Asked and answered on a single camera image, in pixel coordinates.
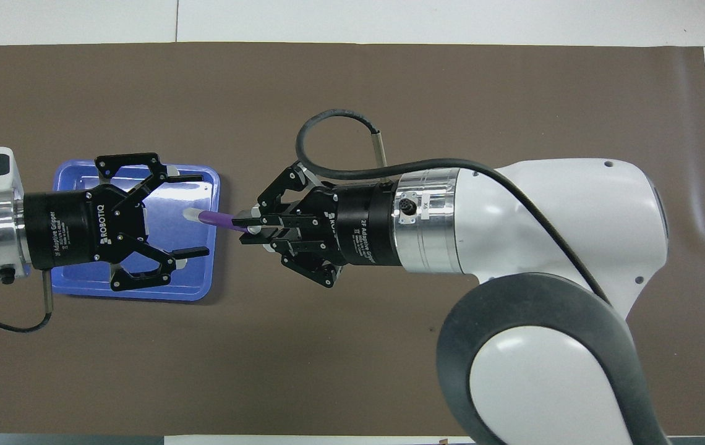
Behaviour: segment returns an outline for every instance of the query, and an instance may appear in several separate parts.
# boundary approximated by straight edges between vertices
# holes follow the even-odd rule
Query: robotic arm
[[[123,166],[144,164],[150,175],[131,190],[110,183]],[[0,282],[12,284],[30,268],[42,270],[45,316],[36,326],[0,328],[29,333],[44,327],[53,312],[50,269],[95,261],[109,263],[112,290],[162,286],[188,258],[209,253],[205,246],[165,251],[147,242],[144,198],[166,182],[202,180],[180,175],[158,155],[101,156],[95,160],[100,184],[90,190],[24,193],[13,152],[0,147]],[[127,271],[121,262],[137,252],[158,266]]]
[[[366,125],[382,152],[380,132],[358,113],[309,119],[299,161],[232,220],[247,232],[242,244],[264,245],[324,287],[346,265],[475,275],[479,287],[443,324],[437,368],[449,408],[478,443],[667,443],[624,322],[667,254],[660,198],[640,169],[435,159],[332,170],[302,146],[332,116]],[[308,192],[284,203],[287,189]]]

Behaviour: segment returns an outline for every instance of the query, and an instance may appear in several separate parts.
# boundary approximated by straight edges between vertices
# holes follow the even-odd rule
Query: blue tray
[[[143,201],[147,206],[149,243],[163,250],[204,245],[209,248],[209,256],[188,259],[185,268],[171,274],[168,285],[118,292],[110,289],[110,271],[106,262],[53,268],[54,292],[173,301],[196,301],[207,294],[212,284],[216,228],[188,221],[182,217],[182,211],[189,206],[218,211],[220,177],[214,169],[206,166],[174,166],[180,174],[202,175],[203,181],[163,184]],[[122,167],[111,183],[120,189],[129,190],[148,175],[149,170],[144,166]],[[93,161],[72,160],[61,164],[56,170],[53,189],[84,190],[98,184],[99,178]],[[128,271],[146,271],[157,267],[153,260],[138,253],[133,253],[121,264]]]

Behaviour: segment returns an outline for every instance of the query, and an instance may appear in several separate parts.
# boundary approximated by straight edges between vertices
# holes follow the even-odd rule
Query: black cable
[[[372,133],[372,135],[380,133],[380,130],[378,130],[377,127],[375,127],[375,125],[372,124],[372,122],[370,122],[369,119],[364,117],[361,113],[344,109],[332,109],[327,110],[325,112],[321,112],[318,115],[311,117],[310,119],[308,119],[308,121],[305,122],[304,126],[302,126],[301,130],[298,132],[295,141],[295,152],[298,156],[298,160],[301,161],[305,168],[309,169],[314,174],[318,174],[336,180],[378,179],[381,177],[407,174],[407,172],[442,168],[460,168],[473,170],[474,172],[480,172],[480,174],[483,174],[486,177],[489,177],[499,183],[499,185],[501,185],[508,192],[514,195],[514,197],[523,206],[525,206],[526,210],[528,210],[528,212],[531,213],[531,216],[533,216],[534,219],[539,222],[539,225],[542,226],[542,228],[548,233],[551,239],[556,242],[556,245],[558,245],[558,247],[562,250],[565,256],[567,256],[567,258],[570,260],[570,263],[572,263],[576,270],[578,270],[578,273],[581,274],[581,276],[586,281],[586,284],[588,284],[589,287],[592,289],[593,293],[599,296],[599,298],[602,298],[602,300],[607,302],[607,304],[610,304],[608,298],[605,295],[605,292],[602,291],[602,288],[595,280],[595,277],[586,268],[584,263],[578,257],[578,254],[573,251],[573,248],[567,244],[567,241],[564,239],[564,237],[562,237],[559,231],[556,230],[556,227],[554,227],[550,220],[545,217],[545,214],[542,214],[542,211],[539,210],[538,206],[536,206],[528,198],[528,196],[523,193],[520,188],[517,187],[517,185],[511,182],[511,180],[497,172],[495,169],[485,166],[485,164],[475,163],[474,161],[468,161],[467,159],[436,158],[426,159],[423,161],[415,161],[414,163],[404,163],[395,164],[394,166],[378,167],[376,169],[336,170],[318,166],[318,164],[313,163],[306,155],[304,147],[304,139],[306,138],[306,134],[308,133],[308,130],[311,129],[311,127],[315,126],[319,122],[324,121],[329,117],[335,116],[347,117],[361,122],[361,124],[366,125],[367,129],[369,129],[369,132]]]
[[[46,312],[45,317],[42,318],[42,321],[40,321],[39,324],[37,324],[36,326],[31,326],[29,328],[18,328],[16,326],[10,326],[9,324],[5,324],[0,321],[0,329],[5,329],[13,333],[32,333],[34,331],[44,328],[45,324],[48,324],[48,321],[50,321],[50,316],[52,314],[53,313],[51,312]]]

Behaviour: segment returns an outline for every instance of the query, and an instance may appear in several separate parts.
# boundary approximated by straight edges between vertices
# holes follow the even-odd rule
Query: brown mat
[[[667,266],[630,326],[669,434],[705,434],[705,65],[701,48],[152,43],[0,47],[0,145],[28,191],[62,161],[154,150],[209,164],[239,211],[294,158],[304,119],[367,114],[392,163],[641,166],[669,212]],[[352,122],[318,161],[371,166]],[[325,290],[219,233],[197,304],[56,296],[42,332],[0,332],[0,433],[463,434],[435,341],[475,283],[350,267]],[[38,278],[0,285],[0,318],[39,319]]]

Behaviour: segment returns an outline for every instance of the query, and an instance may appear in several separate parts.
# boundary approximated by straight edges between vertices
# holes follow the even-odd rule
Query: metal rod
[[[387,166],[386,161],[386,149],[383,145],[383,134],[376,132],[372,135],[372,146],[375,147],[375,160],[377,161],[378,167]],[[380,178],[380,182],[388,182],[388,178]]]
[[[50,269],[42,271],[42,294],[45,296],[45,313],[53,312],[53,277]]]

